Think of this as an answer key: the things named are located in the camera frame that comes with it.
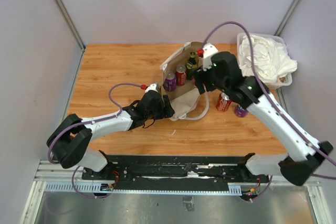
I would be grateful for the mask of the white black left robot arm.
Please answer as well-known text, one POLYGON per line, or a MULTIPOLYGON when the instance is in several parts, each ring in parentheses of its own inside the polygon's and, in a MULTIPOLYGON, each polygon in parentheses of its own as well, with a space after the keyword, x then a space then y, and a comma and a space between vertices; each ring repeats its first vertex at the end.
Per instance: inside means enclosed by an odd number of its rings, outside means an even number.
POLYGON ((101 151, 88 147, 89 143, 114 132, 145 127, 147 120, 160 120, 174 115, 169 98, 157 91, 147 91, 141 100, 136 100, 120 111, 95 118, 67 116, 47 140, 48 156, 53 155, 64 169, 82 166, 94 171, 100 179, 112 175, 112 166, 101 151))

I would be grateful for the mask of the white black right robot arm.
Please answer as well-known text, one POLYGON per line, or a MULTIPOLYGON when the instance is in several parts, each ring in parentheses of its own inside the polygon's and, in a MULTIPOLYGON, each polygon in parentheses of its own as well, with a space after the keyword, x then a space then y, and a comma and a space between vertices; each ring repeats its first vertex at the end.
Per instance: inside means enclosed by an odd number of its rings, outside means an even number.
POLYGON ((327 159, 333 146, 328 141, 319 142, 298 125, 258 78, 243 77, 233 54, 205 49, 197 53, 202 65, 193 71, 193 76, 199 92, 223 91, 263 122, 287 151, 273 156, 246 155, 238 177, 250 182, 256 175, 281 175, 293 185, 302 186, 327 159))

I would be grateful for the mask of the purple fanta can front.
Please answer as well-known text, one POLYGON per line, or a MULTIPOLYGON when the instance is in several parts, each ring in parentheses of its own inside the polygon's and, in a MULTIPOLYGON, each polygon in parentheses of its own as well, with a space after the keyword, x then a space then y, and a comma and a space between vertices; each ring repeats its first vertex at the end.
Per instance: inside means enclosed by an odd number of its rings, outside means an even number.
POLYGON ((244 118, 248 114, 248 111, 246 109, 244 109, 240 104, 237 104, 235 106, 234 112, 235 112, 236 116, 238 116, 240 118, 244 118))

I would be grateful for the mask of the pink patterned canvas bag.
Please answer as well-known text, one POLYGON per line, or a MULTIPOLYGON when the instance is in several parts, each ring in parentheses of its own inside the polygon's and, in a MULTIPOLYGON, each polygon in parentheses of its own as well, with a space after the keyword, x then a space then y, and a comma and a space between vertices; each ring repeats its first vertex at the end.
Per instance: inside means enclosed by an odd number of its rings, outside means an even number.
POLYGON ((159 82, 161 86, 159 92, 161 95, 167 95, 170 105, 174 110, 174 114, 170 117, 170 120, 190 120, 195 121, 203 118, 209 109, 209 97, 207 93, 204 93, 205 108, 203 112, 194 117, 189 117, 187 114, 193 111, 201 98, 201 95, 195 87, 193 81, 187 80, 186 84, 176 87, 173 91, 166 91, 164 89, 164 81, 169 72, 176 70, 178 65, 185 65, 190 57, 190 53, 196 51, 201 47, 201 42, 187 42, 176 52, 172 53, 161 65, 160 69, 163 71, 163 76, 159 82))

